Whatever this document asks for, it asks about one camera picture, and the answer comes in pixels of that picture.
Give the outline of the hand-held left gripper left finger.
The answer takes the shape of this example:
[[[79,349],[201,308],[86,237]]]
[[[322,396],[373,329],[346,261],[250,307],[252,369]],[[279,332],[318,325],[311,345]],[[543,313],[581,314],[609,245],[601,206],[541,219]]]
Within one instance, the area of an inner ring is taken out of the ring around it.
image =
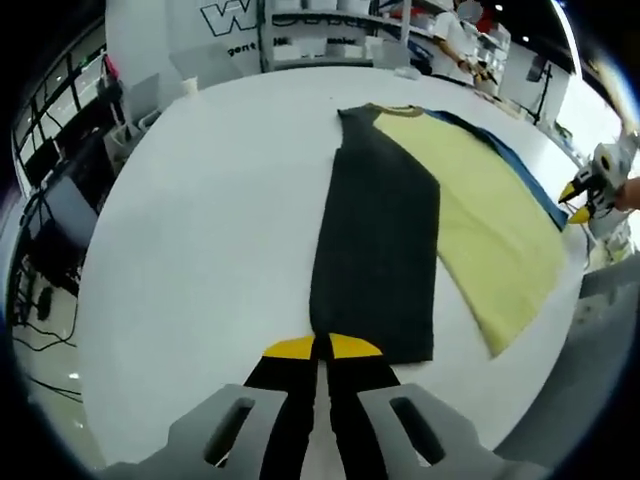
[[[314,338],[268,347],[242,385],[228,384],[176,421],[168,445],[207,479],[298,479],[314,422]]]

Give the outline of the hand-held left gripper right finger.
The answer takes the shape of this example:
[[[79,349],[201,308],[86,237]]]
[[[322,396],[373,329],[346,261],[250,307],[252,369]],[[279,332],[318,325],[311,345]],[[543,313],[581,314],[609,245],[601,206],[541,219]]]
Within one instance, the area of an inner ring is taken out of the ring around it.
[[[331,427],[349,479],[495,479],[501,460],[472,422],[417,384],[401,383],[369,342],[327,337]]]

